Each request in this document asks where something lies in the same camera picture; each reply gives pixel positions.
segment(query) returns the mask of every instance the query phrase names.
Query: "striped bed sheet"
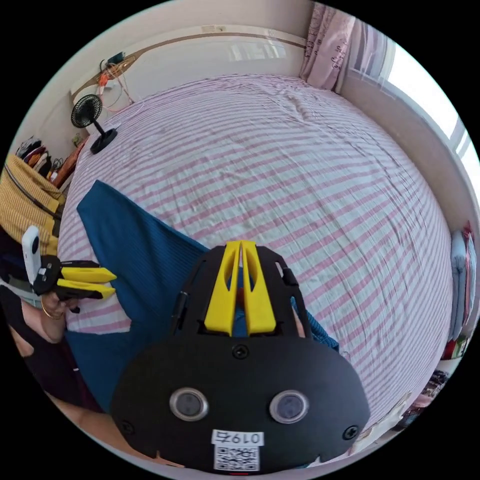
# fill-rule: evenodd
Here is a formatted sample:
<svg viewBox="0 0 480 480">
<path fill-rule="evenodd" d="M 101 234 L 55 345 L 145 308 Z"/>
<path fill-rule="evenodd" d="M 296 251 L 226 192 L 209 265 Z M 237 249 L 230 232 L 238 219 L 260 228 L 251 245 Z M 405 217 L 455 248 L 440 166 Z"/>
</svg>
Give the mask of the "striped bed sheet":
<svg viewBox="0 0 480 480">
<path fill-rule="evenodd" d="M 92 155 L 91 138 L 79 155 L 61 260 L 96 260 L 76 211 L 96 179 L 209 248 L 266 245 L 358 372 L 367 427 L 406 393 L 413 402 L 449 334 L 451 236 L 426 181 L 381 127 L 331 91 L 273 75 L 188 83 L 108 124 L 115 141 Z M 130 320 L 114 295 L 82 301 L 67 325 L 109 334 Z"/>
</svg>

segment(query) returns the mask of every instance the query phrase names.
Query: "white camera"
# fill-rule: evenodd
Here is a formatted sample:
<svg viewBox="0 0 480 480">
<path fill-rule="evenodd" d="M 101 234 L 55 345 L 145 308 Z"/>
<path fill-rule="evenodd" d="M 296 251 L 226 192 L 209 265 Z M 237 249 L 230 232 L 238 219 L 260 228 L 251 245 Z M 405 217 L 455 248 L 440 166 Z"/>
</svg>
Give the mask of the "white camera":
<svg viewBox="0 0 480 480">
<path fill-rule="evenodd" d="M 39 270 L 42 268 L 39 229 L 36 226 L 31 225 L 26 229 L 21 238 L 21 248 L 23 250 L 23 261 L 25 262 L 28 281 L 33 286 Z"/>
</svg>

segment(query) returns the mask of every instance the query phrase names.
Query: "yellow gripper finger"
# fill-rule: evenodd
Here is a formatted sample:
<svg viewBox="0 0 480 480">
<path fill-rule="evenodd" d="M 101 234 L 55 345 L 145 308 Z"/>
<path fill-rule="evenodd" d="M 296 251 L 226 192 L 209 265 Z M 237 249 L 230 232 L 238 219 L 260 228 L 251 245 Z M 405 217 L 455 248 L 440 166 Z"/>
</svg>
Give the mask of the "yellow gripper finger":
<svg viewBox="0 0 480 480">
<path fill-rule="evenodd" d="M 73 266 L 64 266 L 61 269 L 61 276 L 65 280 L 73 282 L 87 282 L 91 284 L 106 284 L 117 278 L 110 270 L 106 268 L 82 268 Z"/>
<path fill-rule="evenodd" d="M 255 242 L 243 240 L 241 252 L 246 331 L 249 336 L 271 333 L 275 330 L 277 322 Z"/>
<path fill-rule="evenodd" d="M 207 330 L 225 333 L 229 337 L 234 328 L 239 261 L 240 242 L 227 242 L 204 322 Z"/>
<path fill-rule="evenodd" d="M 86 290 L 88 292 L 98 292 L 103 299 L 110 297 L 115 293 L 115 289 L 111 286 L 106 286 L 102 284 L 96 283 L 87 283 L 84 281 L 72 281 L 72 280 L 65 280 L 64 278 L 60 278 L 57 280 L 56 284 L 59 287 L 65 287 L 68 289 L 78 289 L 78 290 Z"/>
</svg>

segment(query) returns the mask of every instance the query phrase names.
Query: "blue cloth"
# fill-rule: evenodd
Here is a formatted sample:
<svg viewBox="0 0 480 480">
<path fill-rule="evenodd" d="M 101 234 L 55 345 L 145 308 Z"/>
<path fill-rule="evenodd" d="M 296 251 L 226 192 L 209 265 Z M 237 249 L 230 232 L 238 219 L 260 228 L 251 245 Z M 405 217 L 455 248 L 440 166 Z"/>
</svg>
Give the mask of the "blue cloth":
<svg viewBox="0 0 480 480">
<path fill-rule="evenodd" d="M 467 294 L 467 249 L 469 253 L 470 289 L 469 303 L 466 305 Z M 477 273 L 477 255 L 475 253 L 472 236 L 467 242 L 464 233 L 457 230 L 451 238 L 451 272 L 453 275 L 453 305 L 451 309 L 450 333 L 448 340 L 456 340 L 462 330 L 465 319 L 465 308 L 468 309 L 467 317 L 474 307 Z"/>
<path fill-rule="evenodd" d="M 208 249 L 100 181 L 94 183 L 77 211 L 99 263 L 117 276 L 111 284 L 131 319 L 126 333 L 66 333 L 85 383 L 108 412 L 124 368 L 169 334 L 178 292 Z M 315 340 L 338 351 L 338 342 L 310 314 L 308 318 Z M 239 309 L 233 335 L 246 335 L 245 316 Z"/>
</svg>

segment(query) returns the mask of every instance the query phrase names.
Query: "window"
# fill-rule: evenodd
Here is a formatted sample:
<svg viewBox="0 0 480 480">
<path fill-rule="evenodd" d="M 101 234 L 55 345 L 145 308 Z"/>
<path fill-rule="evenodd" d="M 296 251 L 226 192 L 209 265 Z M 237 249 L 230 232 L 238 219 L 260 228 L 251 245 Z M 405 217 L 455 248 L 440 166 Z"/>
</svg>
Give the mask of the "window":
<svg viewBox="0 0 480 480">
<path fill-rule="evenodd" d="M 459 114 L 437 82 L 397 44 L 386 80 L 420 105 L 449 139 L 452 137 Z"/>
<path fill-rule="evenodd" d="M 394 52 L 385 80 L 408 95 L 440 127 L 460 157 L 480 203 L 480 161 L 459 114 L 437 82 L 409 53 L 397 44 Z"/>
</svg>

